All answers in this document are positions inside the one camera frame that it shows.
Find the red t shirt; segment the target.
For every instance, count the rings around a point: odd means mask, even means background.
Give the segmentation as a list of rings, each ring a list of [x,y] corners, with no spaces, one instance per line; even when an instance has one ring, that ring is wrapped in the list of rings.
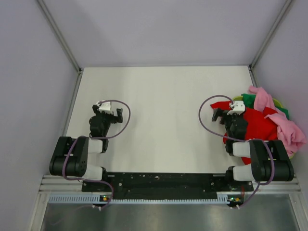
[[[276,110],[265,107],[263,112],[253,108],[246,108],[244,119],[248,122],[245,140],[262,139],[265,141],[277,140],[277,125],[266,118],[267,115],[277,113]]]

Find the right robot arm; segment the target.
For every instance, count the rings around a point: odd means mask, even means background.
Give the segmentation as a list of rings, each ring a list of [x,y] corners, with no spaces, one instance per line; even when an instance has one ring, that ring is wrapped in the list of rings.
[[[227,170],[224,179],[229,190],[237,190],[243,181],[292,181],[294,168],[277,138],[276,126],[260,111],[247,108],[242,114],[215,108],[212,121],[220,119],[226,129],[223,142],[226,152],[243,160],[244,166]]]

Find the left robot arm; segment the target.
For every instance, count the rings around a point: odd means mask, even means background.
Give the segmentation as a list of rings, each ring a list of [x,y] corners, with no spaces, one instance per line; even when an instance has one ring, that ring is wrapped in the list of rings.
[[[92,185],[99,191],[109,186],[106,169],[89,163],[89,156],[107,151],[109,140],[106,139],[111,124],[123,122],[123,109],[117,108],[116,115],[107,106],[92,106],[94,116],[89,119],[90,136],[72,138],[61,136],[54,149],[49,172],[53,176],[66,176],[92,180]]]

